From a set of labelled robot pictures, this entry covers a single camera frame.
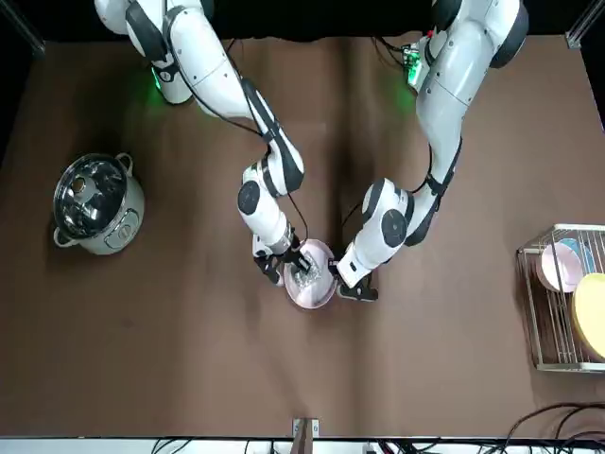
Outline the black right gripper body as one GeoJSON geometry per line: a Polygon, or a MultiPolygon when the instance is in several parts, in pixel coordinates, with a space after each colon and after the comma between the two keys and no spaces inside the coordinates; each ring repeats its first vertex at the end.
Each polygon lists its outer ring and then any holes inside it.
{"type": "Polygon", "coordinates": [[[299,239],[293,239],[286,250],[279,255],[279,260],[283,263],[301,264],[303,254],[300,252],[301,243],[299,239]]]}

